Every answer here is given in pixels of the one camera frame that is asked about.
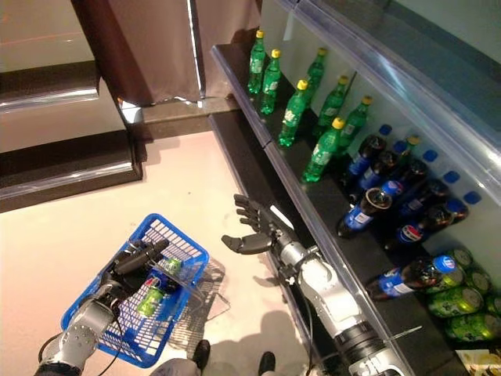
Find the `sprite bottle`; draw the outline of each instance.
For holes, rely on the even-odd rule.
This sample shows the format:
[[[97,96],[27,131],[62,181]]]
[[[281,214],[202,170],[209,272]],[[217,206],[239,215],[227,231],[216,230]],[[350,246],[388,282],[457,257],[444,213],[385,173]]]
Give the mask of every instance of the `sprite bottle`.
[[[265,79],[263,81],[263,97],[261,99],[261,112],[263,114],[271,114],[275,109],[276,88],[280,81],[280,50],[272,50],[272,62],[268,65],[265,71]]]
[[[294,142],[297,127],[306,108],[305,90],[308,87],[306,80],[297,82],[297,90],[289,99],[282,120],[282,131],[279,134],[279,144],[289,147]]]
[[[344,102],[344,90],[348,83],[348,77],[341,76],[336,88],[330,92],[324,102],[319,115],[319,122],[313,127],[313,135],[318,139],[332,125],[333,120],[339,114]]]
[[[306,108],[310,107],[316,89],[319,88],[320,81],[322,81],[323,72],[325,70],[323,61],[325,59],[326,54],[327,54],[326,49],[319,49],[315,60],[313,61],[312,65],[310,65],[310,67],[308,68],[308,76],[307,76],[308,88],[306,89],[305,93]]]
[[[313,150],[312,159],[308,163],[308,166],[306,166],[305,172],[303,172],[303,180],[305,182],[318,182],[330,158],[340,155],[339,139],[343,127],[344,121],[340,117],[336,117],[332,122],[332,128],[320,137],[319,142]]]
[[[263,64],[266,56],[265,44],[263,43],[264,36],[265,32],[263,30],[256,32],[256,42],[250,51],[249,83],[247,84],[247,88],[253,94],[258,94],[261,90]]]
[[[371,96],[364,96],[362,102],[355,108],[346,119],[346,125],[341,132],[341,141],[339,147],[345,151],[350,146],[351,141],[360,132],[360,129],[367,122],[367,112],[370,104],[373,102]]]

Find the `black shoe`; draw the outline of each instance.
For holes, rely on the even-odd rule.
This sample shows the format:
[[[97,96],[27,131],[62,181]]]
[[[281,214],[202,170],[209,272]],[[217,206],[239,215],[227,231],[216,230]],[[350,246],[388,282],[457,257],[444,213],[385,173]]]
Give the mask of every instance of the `black shoe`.
[[[193,354],[192,361],[200,371],[203,371],[209,362],[209,355],[211,354],[211,344],[207,339],[203,339],[196,345],[195,353]]]
[[[275,370],[275,354],[273,352],[265,352],[261,357],[261,362],[259,362],[258,375],[262,376],[266,371]]]

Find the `cable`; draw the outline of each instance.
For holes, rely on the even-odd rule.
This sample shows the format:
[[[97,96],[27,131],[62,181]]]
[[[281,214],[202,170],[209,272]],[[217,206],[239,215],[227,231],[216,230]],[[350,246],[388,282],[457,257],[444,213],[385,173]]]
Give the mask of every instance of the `cable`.
[[[306,299],[305,295],[303,294],[303,291],[301,291],[301,288],[299,288],[298,290],[301,293],[301,297],[303,298],[303,302],[306,305],[306,312],[308,313],[308,321],[309,321],[308,370],[306,371],[305,376],[309,376],[310,372],[312,372],[312,369],[314,366],[313,365],[313,316],[312,316],[312,309],[310,308],[308,300]]]
[[[49,345],[50,342],[52,342],[56,338],[58,338],[61,333],[62,333],[62,331],[56,335],[53,335],[51,338],[49,338],[47,341],[45,341],[44,344],[41,346],[40,350],[38,350],[38,362],[39,363],[41,363],[41,361],[43,360],[45,348]]]
[[[103,370],[103,372],[101,372],[97,376],[103,376],[110,369],[113,363],[115,363],[115,360],[117,360],[120,351],[122,350],[122,345],[124,344],[124,331],[122,330],[122,326],[120,325],[120,321],[118,321],[118,319],[117,319],[117,325],[118,325],[118,330],[120,331],[120,346],[118,346],[117,353],[115,354],[115,357],[111,360],[110,364],[108,364],[108,366]]]

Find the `tile floor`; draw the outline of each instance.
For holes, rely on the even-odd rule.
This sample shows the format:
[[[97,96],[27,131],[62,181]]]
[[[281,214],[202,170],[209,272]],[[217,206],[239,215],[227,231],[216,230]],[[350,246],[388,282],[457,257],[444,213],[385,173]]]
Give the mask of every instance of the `tile floor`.
[[[249,230],[238,222],[232,202],[238,188],[212,132],[161,139],[146,148],[142,182],[0,215],[0,374],[34,373],[38,349],[59,331],[67,307],[151,212],[191,236],[225,270],[219,294],[231,308],[223,312],[224,300],[217,299],[199,333],[213,344],[204,374],[254,376],[264,350],[276,353],[278,371],[299,374],[305,348],[279,287],[267,280],[272,274],[265,258],[232,254],[220,241],[224,233]],[[159,363],[186,354],[183,340],[173,342]],[[98,374],[110,360],[97,351],[84,375]],[[152,370],[118,360],[107,374]]]

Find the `blue shopping basket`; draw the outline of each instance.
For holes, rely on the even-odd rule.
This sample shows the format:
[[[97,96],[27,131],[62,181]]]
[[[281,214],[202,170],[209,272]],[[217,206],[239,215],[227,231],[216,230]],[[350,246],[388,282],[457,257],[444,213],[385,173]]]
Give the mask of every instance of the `blue shopping basket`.
[[[190,288],[179,288],[172,295],[165,295],[162,303],[151,317],[141,316],[137,312],[138,304],[143,300],[148,287],[143,285],[132,297],[120,304],[120,322],[123,336],[116,323],[111,324],[99,341],[99,348],[111,355],[115,355],[121,346],[118,357],[138,367],[153,366],[160,357],[167,340],[171,336],[175,323],[181,316],[191,292],[196,288],[196,282],[202,276],[209,262],[209,254],[200,245],[195,243],[177,227],[158,214],[148,215],[137,230],[131,235],[129,241],[144,240],[156,243],[159,240],[169,240],[169,246],[162,251],[164,258],[159,262],[165,267],[169,258],[182,261],[182,269],[178,278]],[[128,242],[120,248],[122,252]],[[66,329],[72,316],[77,312],[80,303],[88,295],[95,293],[103,268],[80,297],[66,311],[61,327]]]

